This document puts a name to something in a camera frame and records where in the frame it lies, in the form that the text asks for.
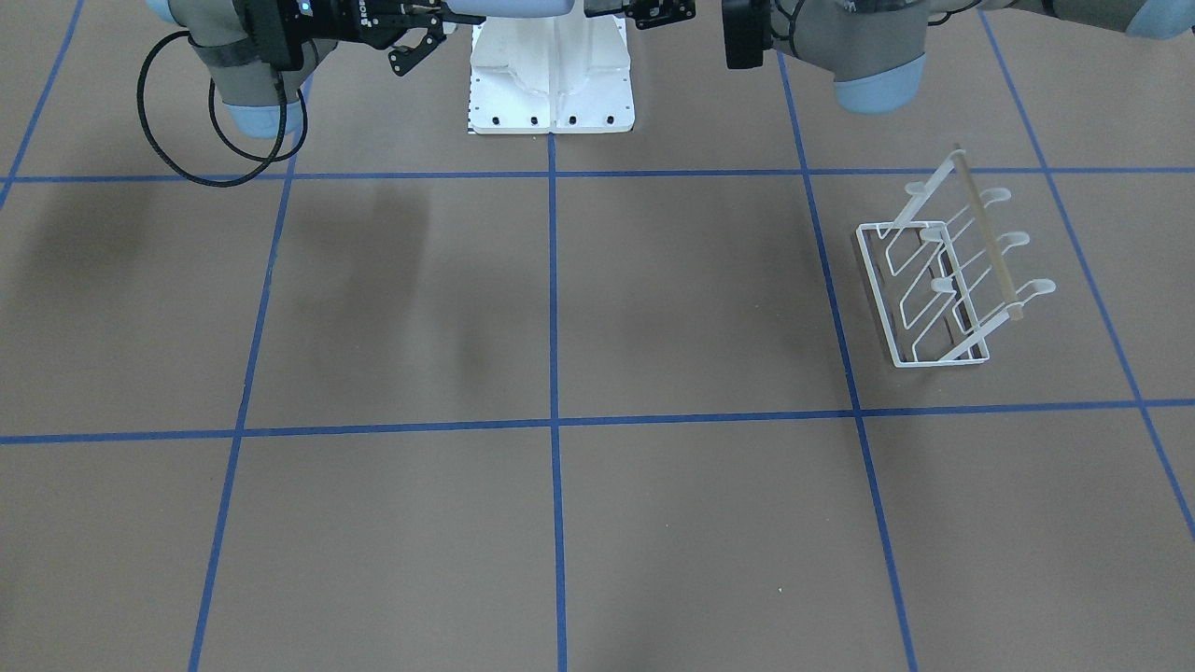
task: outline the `black cable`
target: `black cable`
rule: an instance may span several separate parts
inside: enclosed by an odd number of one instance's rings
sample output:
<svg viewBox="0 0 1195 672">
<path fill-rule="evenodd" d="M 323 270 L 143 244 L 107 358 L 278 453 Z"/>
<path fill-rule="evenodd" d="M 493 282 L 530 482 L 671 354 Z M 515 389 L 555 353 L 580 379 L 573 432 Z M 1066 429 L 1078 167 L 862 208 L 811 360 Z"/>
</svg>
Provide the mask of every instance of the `black cable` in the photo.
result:
<svg viewBox="0 0 1195 672">
<path fill-rule="evenodd" d="M 232 149 L 238 157 L 244 157 L 253 161 L 280 163 L 294 157 L 299 153 L 299 149 L 302 149 L 304 143 L 307 142 L 307 100 L 304 98 L 302 91 L 299 92 L 299 108 L 302 110 L 302 132 L 299 134 L 299 142 L 295 143 L 293 149 L 270 161 L 269 157 L 257 157 L 243 151 L 225 135 L 223 129 L 220 128 L 220 120 L 216 118 L 216 80 L 213 79 L 208 86 L 208 118 L 212 120 L 212 128 L 215 129 L 216 135 L 220 136 L 220 141 L 225 143 L 225 147 Z"/>
<path fill-rule="evenodd" d="M 773 39 L 779 39 L 782 42 L 788 42 L 789 43 L 789 50 L 791 51 L 791 55 L 795 59 L 799 59 L 801 57 L 799 53 L 797 51 L 797 41 L 796 41 L 796 37 L 797 37 L 797 17 L 801 14 L 801 10 L 804 7 L 804 5 L 805 5 L 805 0 L 797 0 L 792 5 L 792 13 L 790 14 L 789 12 L 784 11 L 783 0 L 773 0 L 773 2 L 772 2 L 772 6 L 776 7 L 776 11 L 779 12 L 779 14 L 782 17 L 784 17 L 785 19 L 788 19 L 788 22 L 789 22 L 789 33 L 788 35 L 780 35 L 776 30 L 776 24 L 772 24 L 772 23 L 770 23 L 768 30 L 772 32 L 772 38 Z"/>
<path fill-rule="evenodd" d="M 286 84 L 282 81 L 282 73 L 274 71 L 274 88 L 278 93 L 278 135 L 274 140 L 274 148 L 270 149 L 269 155 L 265 158 L 265 160 L 262 161 L 261 165 L 258 165 L 252 171 L 235 179 L 228 179 L 228 181 L 207 179 L 204 177 L 200 177 L 197 175 L 186 172 L 185 170 L 183 170 L 182 166 L 176 164 L 174 160 L 171 159 L 168 154 L 166 154 L 166 151 L 161 148 L 161 145 L 159 145 L 158 140 L 153 136 L 153 132 L 149 130 L 149 120 L 146 116 L 146 79 L 148 79 L 149 77 L 149 66 L 153 65 L 153 61 L 154 59 L 158 57 L 158 54 L 160 54 L 161 50 L 165 49 L 166 45 L 170 44 L 171 42 L 180 39 L 183 37 L 190 37 L 190 35 L 191 33 L 185 30 L 167 35 L 166 37 L 161 38 L 157 44 L 153 45 L 153 49 L 151 49 L 149 54 L 146 55 L 145 62 L 141 63 L 141 75 L 137 78 L 137 116 L 141 120 L 141 130 L 142 133 L 145 133 L 146 140 L 149 141 L 149 146 L 153 147 L 153 151 L 158 154 L 158 158 L 160 158 L 163 163 L 170 166 L 170 169 L 177 172 L 178 175 L 185 177 L 186 179 L 196 184 L 202 184 L 204 187 L 239 187 L 241 184 L 245 184 L 250 179 L 253 179 L 258 175 L 262 175 L 262 172 L 264 172 L 265 169 L 270 167 L 278 159 L 278 153 L 282 152 L 282 142 L 286 141 L 287 136 Z"/>
<path fill-rule="evenodd" d="M 930 25 L 932 25 L 932 26 L 938 26 L 938 25 L 942 25 L 942 24 L 944 24 L 944 23 L 949 22 L 949 20 L 950 20 L 950 17 L 952 17 L 952 16 L 955 16 L 955 14 L 961 14 L 961 13 L 966 12 L 967 10 L 970 10 L 970 8 L 974 8 L 974 7 L 979 6 L 979 4 L 980 4 L 980 2 L 982 2 L 982 1 L 983 1 L 983 0 L 974 0 L 974 1 L 973 1 L 973 2 L 970 4 L 970 5 L 967 5 L 967 6 L 966 6 L 966 7 L 963 7 L 962 10 L 950 10 L 950 11 L 949 11 L 949 12 L 946 12 L 946 13 L 945 13 L 945 16 L 943 16 L 943 17 L 942 17 L 940 19 L 938 19 L 938 20 L 936 20 L 936 22 L 930 22 Z"/>
</svg>

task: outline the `white wire rack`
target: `white wire rack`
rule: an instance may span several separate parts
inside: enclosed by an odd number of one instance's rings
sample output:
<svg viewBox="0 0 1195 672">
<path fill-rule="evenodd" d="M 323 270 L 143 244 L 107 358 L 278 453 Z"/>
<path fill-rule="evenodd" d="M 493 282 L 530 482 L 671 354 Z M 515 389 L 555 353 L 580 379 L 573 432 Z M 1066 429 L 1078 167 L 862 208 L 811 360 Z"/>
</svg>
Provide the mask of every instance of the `white wire rack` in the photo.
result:
<svg viewBox="0 0 1195 672">
<path fill-rule="evenodd" d="M 1024 317 L 1035 297 L 1054 292 L 1052 280 L 1013 283 L 1005 256 L 1029 234 L 995 236 L 988 207 L 1009 201 L 1007 189 L 980 191 L 957 145 L 927 182 L 909 183 L 895 221 L 864 224 L 856 234 L 893 364 L 900 368 L 981 364 L 987 336 Z M 914 220 L 955 173 L 967 203 L 945 221 Z"/>
</svg>

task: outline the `brown floor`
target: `brown floor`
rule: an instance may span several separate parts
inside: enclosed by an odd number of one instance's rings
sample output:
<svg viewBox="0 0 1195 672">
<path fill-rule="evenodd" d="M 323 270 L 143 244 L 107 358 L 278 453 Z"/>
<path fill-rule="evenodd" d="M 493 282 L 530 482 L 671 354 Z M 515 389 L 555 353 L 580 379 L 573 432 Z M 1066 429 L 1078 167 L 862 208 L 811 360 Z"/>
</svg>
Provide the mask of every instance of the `brown floor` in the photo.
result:
<svg viewBox="0 0 1195 672">
<path fill-rule="evenodd" d="M 234 190 L 141 2 L 0 5 L 0 670 L 1195 670 L 1195 37 L 972 12 L 856 117 L 706 4 L 626 135 L 344 45 Z M 954 142 L 1059 291 L 897 371 L 853 231 Z"/>
</svg>

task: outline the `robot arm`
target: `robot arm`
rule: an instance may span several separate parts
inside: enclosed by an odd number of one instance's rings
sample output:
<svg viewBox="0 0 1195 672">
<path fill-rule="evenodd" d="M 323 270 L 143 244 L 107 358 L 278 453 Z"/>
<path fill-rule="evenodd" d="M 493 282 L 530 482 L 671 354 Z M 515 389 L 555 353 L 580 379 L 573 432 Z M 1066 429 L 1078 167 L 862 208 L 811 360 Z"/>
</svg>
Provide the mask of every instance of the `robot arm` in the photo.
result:
<svg viewBox="0 0 1195 672">
<path fill-rule="evenodd" d="M 277 136 L 282 117 L 284 133 L 296 129 L 299 88 L 341 42 L 388 50 L 391 69 L 405 75 L 445 41 L 446 23 L 562 16 L 583 2 L 588 17 L 621 14 L 651 29 L 693 18 L 700 1 L 147 0 L 163 19 L 188 29 L 234 122 L 251 138 Z M 889 112 L 917 94 L 936 17 L 1006 7 L 1159 39 L 1195 24 L 1195 0 L 722 0 L 727 65 L 758 67 L 765 51 L 777 49 L 834 73 L 846 110 Z M 421 30 L 417 43 L 400 44 Z"/>
</svg>

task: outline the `blue tape line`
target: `blue tape line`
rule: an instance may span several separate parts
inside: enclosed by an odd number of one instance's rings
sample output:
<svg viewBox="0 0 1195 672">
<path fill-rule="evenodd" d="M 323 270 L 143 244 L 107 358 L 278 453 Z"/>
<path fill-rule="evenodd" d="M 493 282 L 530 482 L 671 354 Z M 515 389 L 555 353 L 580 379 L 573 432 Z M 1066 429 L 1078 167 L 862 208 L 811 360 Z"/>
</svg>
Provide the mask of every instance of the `blue tape line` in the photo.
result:
<svg viewBox="0 0 1195 672">
<path fill-rule="evenodd" d="M 562 417 L 560 427 L 609 427 L 619 424 L 695 424 L 711 422 L 766 422 L 854 417 L 852 410 L 801 410 L 772 413 L 706 413 L 686 415 L 613 415 Z"/>
<path fill-rule="evenodd" d="M 317 427 L 261 427 L 245 429 L 246 439 L 268 436 L 338 436 L 348 434 L 415 434 L 431 432 L 477 432 L 482 429 L 531 429 L 551 427 L 550 420 L 477 420 L 465 422 L 400 422 L 388 424 L 330 424 Z"/>
<path fill-rule="evenodd" d="M 0 435 L 0 446 L 43 446 L 53 444 L 111 444 L 118 441 L 179 441 L 188 439 L 231 439 L 232 429 L 179 429 L 171 432 L 100 432 L 94 434 Z"/>
<path fill-rule="evenodd" d="M 300 172 L 295 179 L 544 179 L 547 172 L 526 171 L 466 171 L 466 172 Z"/>
<path fill-rule="evenodd" d="M 871 459 L 871 442 L 868 439 L 868 428 L 863 420 L 862 407 L 859 404 L 859 390 L 854 380 L 854 369 L 851 367 L 851 353 L 846 346 L 846 331 L 842 329 L 842 316 L 839 311 L 838 294 L 834 291 L 834 277 L 831 274 L 829 255 L 826 252 L 826 237 L 821 227 L 821 218 L 817 214 L 817 201 L 814 196 L 813 178 L 809 173 L 809 161 L 805 157 L 805 145 L 801 136 L 801 122 L 797 118 L 797 105 L 792 99 L 792 86 L 789 84 L 789 68 L 784 62 L 784 55 L 777 51 L 777 61 L 780 65 L 780 80 L 784 83 L 784 97 L 789 105 L 789 118 L 792 123 L 792 138 L 797 143 L 797 157 L 801 159 L 802 178 L 805 185 L 805 197 L 809 201 L 809 215 L 813 220 L 814 236 L 817 238 L 817 257 L 822 265 L 822 276 L 826 281 L 826 294 L 829 299 L 831 312 L 834 316 L 834 332 L 838 336 L 838 349 L 842 358 L 842 369 L 846 375 L 847 392 L 851 395 L 851 411 L 854 416 L 854 428 L 859 435 L 859 448 L 863 452 L 863 465 L 868 472 L 868 487 L 871 490 L 871 505 L 876 514 L 876 526 L 880 532 L 880 542 L 883 546 L 884 564 L 888 568 L 888 582 L 893 592 L 893 604 L 896 609 L 896 619 L 900 623 L 901 640 L 905 643 L 905 659 L 909 672 L 918 672 L 917 652 L 913 647 L 913 634 L 909 630 L 908 616 L 905 609 L 905 597 L 900 586 L 900 575 L 896 572 L 896 556 L 893 554 L 891 538 L 888 533 L 888 517 L 884 513 L 883 497 L 880 494 L 880 481 L 876 477 L 875 464 Z"/>
<path fill-rule="evenodd" d="M 1150 408 L 1188 408 L 1195 407 L 1195 398 L 1146 399 Z M 909 408 L 864 408 L 859 414 L 864 417 L 909 417 L 909 416 L 946 416 L 946 415 L 994 415 L 1021 413 L 1066 413 L 1086 410 L 1135 409 L 1135 401 L 1102 402 L 1055 402 L 1040 404 L 987 404 L 957 407 L 909 407 Z M 831 420 L 854 417 L 851 409 L 838 410 L 798 410 L 765 413 L 705 413 L 675 415 L 605 415 L 560 417 L 554 421 L 559 427 L 611 427 L 635 424 L 697 424 L 721 422 L 783 422 L 803 420 Z M 551 419 L 523 420 L 474 420 L 461 422 L 405 422 L 385 424 L 329 424 L 308 427 L 258 427 L 240 432 L 245 439 L 269 436 L 335 436 L 348 434 L 407 434 L 434 432 L 478 432 L 486 429 L 544 429 L 552 427 Z M 117 441 L 173 441 L 186 439 L 231 439 L 235 429 L 180 429 L 171 432 L 104 432 L 96 434 L 13 434 L 0 435 L 0 446 L 30 446 L 53 444 L 104 444 Z"/>
<path fill-rule="evenodd" d="M 311 98 L 313 78 L 307 79 L 305 96 Z M 249 416 L 249 401 L 253 393 L 253 377 L 257 373 L 257 358 L 262 348 L 262 332 L 265 330 L 265 313 L 270 306 L 270 289 L 274 282 L 274 264 L 278 258 L 278 244 L 282 240 L 282 228 L 290 203 L 290 188 L 294 184 L 295 166 L 299 157 L 290 157 L 282 183 L 282 196 L 278 198 L 278 214 L 274 222 L 274 237 L 270 240 L 270 255 L 265 263 L 265 279 L 262 282 L 262 295 L 257 306 L 257 319 L 253 324 L 253 340 L 249 348 L 249 362 L 245 365 L 245 385 L 241 391 L 240 407 L 237 410 L 237 427 L 232 446 L 228 450 L 228 466 L 225 470 L 223 489 L 220 494 L 220 511 L 216 514 L 216 526 L 212 534 L 212 552 L 208 556 L 208 572 L 203 580 L 203 597 L 200 600 L 200 613 L 195 622 L 195 639 L 191 641 L 191 656 L 188 672 L 198 672 L 200 658 L 203 653 L 203 636 L 207 633 L 208 613 L 212 609 L 212 594 L 215 589 L 216 572 L 220 568 L 220 551 L 223 548 L 225 526 L 228 521 L 228 507 L 232 503 L 232 489 L 237 481 L 237 464 L 240 460 L 240 445 L 245 433 L 245 420 Z"/>
<path fill-rule="evenodd" d="M 239 175 L 215 173 L 201 175 L 207 179 L 235 179 Z M 277 181 L 286 179 L 286 173 L 263 172 L 253 179 Z M 57 175 L 57 176 L 27 176 L 13 179 L 14 184 L 106 184 L 106 183 L 145 183 L 145 182 L 186 182 L 180 175 Z"/>
<path fill-rule="evenodd" d="M 569 670 L 568 589 L 564 581 L 564 482 L 560 472 L 560 338 L 557 264 L 556 135 L 547 136 L 549 389 L 552 427 L 552 520 L 556 539 L 556 666 Z"/>
<path fill-rule="evenodd" d="M 1146 399 L 1145 405 L 1150 408 L 1195 407 L 1195 399 Z"/>
<path fill-rule="evenodd" d="M 1074 410 L 1135 409 L 1135 401 L 1110 402 L 1056 402 L 1042 404 L 987 404 L 974 407 L 913 407 L 863 409 L 864 417 L 911 417 L 918 415 L 985 415 L 1000 413 L 1060 413 Z"/>
<path fill-rule="evenodd" d="M 1067 175 L 1190 175 L 1195 167 L 1144 166 L 1144 167 L 1050 167 L 1052 173 Z M 868 176 L 868 175 L 931 175 L 932 167 L 874 167 L 874 169 L 809 169 L 811 176 Z M 989 175 L 1042 175 L 1041 167 L 973 167 L 972 172 Z M 799 169 L 744 169 L 744 170 L 626 170 L 626 171 L 557 171 L 558 179 L 606 178 L 606 177 L 768 177 L 799 176 Z M 234 175 L 204 175 L 208 179 L 232 179 Z M 256 179 L 284 181 L 286 173 L 263 173 Z M 497 172 L 298 172 L 295 181 L 353 181 L 353 179 L 544 179 L 545 171 L 497 171 Z M 59 175 L 13 177 L 13 184 L 60 183 L 143 183 L 185 182 L 177 175 Z"/>
<path fill-rule="evenodd" d="M 71 22 L 67 24 L 67 32 L 62 36 L 62 44 L 59 47 L 59 55 L 54 59 L 50 75 L 45 78 L 45 86 L 42 87 L 42 94 L 37 98 L 37 105 L 33 106 L 33 115 L 29 118 L 29 124 L 25 127 L 25 135 L 20 139 L 20 146 L 17 148 L 17 155 L 8 169 L 8 176 L 5 178 L 4 185 L 0 187 L 0 209 L 4 208 L 5 202 L 8 200 L 8 191 L 12 190 L 12 185 L 17 179 L 17 172 L 20 171 L 20 164 L 25 160 L 25 152 L 29 151 L 29 143 L 33 140 L 37 122 L 42 118 L 45 103 L 50 99 L 50 91 L 54 88 L 54 81 L 59 78 L 59 71 L 62 69 L 62 61 L 67 57 L 67 49 L 71 48 L 71 41 L 74 39 L 75 29 L 79 26 L 79 16 L 82 14 L 82 2 L 84 0 L 75 2 Z"/>
<path fill-rule="evenodd" d="M 1190 533 L 1191 539 L 1195 539 L 1195 518 L 1191 517 L 1190 506 L 1187 503 L 1187 497 L 1183 495 L 1182 485 L 1178 483 L 1178 477 L 1175 476 L 1175 470 L 1170 465 L 1170 458 L 1166 456 L 1166 448 L 1162 445 L 1162 439 L 1158 436 L 1158 432 L 1153 426 L 1153 419 L 1150 416 L 1150 409 L 1145 403 L 1145 398 L 1141 396 L 1141 389 L 1136 383 L 1136 377 L 1133 374 L 1133 368 L 1129 366 L 1128 356 L 1124 354 L 1124 348 L 1121 344 L 1120 336 L 1116 334 L 1111 314 L 1108 312 L 1108 306 L 1104 304 L 1104 298 L 1099 292 L 1099 287 L 1096 285 L 1096 276 L 1091 271 L 1091 265 L 1087 263 L 1086 255 L 1083 252 L 1083 245 L 1079 244 L 1079 236 L 1074 231 L 1071 215 L 1067 213 L 1066 204 L 1062 202 L 1062 195 L 1058 189 L 1058 183 L 1054 181 L 1054 176 L 1052 175 L 1053 171 L 1046 161 L 1046 153 L 1042 151 L 1041 143 L 1037 140 L 1037 133 L 1034 130 L 1034 126 L 1029 121 L 1029 112 L 1025 110 L 1024 102 L 1021 99 L 1017 85 L 1012 81 L 1012 73 L 1009 71 L 1009 66 L 1004 60 L 1004 54 L 1000 51 L 1000 45 L 995 39 L 995 32 L 992 31 L 992 25 L 988 23 L 987 17 L 982 13 L 980 13 L 980 20 L 983 24 L 983 31 L 987 33 L 987 39 L 992 44 L 992 51 L 995 53 L 995 60 L 1000 66 L 1000 72 L 1004 74 L 1004 81 L 1009 86 L 1009 91 L 1012 93 L 1012 99 L 1017 105 L 1017 112 L 1021 115 L 1021 121 L 1025 127 L 1025 133 L 1029 134 L 1029 141 L 1032 143 L 1034 152 L 1037 154 L 1037 161 L 1044 171 L 1046 182 L 1049 184 L 1050 194 L 1054 196 L 1054 203 L 1058 206 L 1058 212 L 1062 216 L 1062 225 L 1066 227 L 1066 233 L 1071 238 L 1071 245 L 1074 248 L 1074 253 L 1079 259 L 1079 267 L 1083 269 L 1083 275 L 1087 280 L 1087 287 L 1091 289 L 1091 294 L 1096 300 L 1096 306 L 1099 308 L 1099 317 L 1104 320 L 1104 328 L 1108 330 L 1108 336 L 1111 338 L 1113 347 L 1116 349 L 1116 358 L 1120 360 L 1121 368 L 1124 372 L 1124 378 L 1128 380 L 1129 389 L 1133 391 L 1133 398 L 1136 401 L 1136 405 L 1141 411 L 1141 420 L 1145 422 L 1146 430 L 1150 433 L 1150 440 L 1153 441 L 1153 450 L 1158 454 L 1158 462 L 1162 463 L 1162 469 L 1166 475 L 1166 479 L 1170 482 L 1170 489 L 1173 491 L 1175 501 L 1178 503 L 1178 509 L 1182 512 L 1183 520 L 1187 523 L 1187 531 Z"/>
</svg>

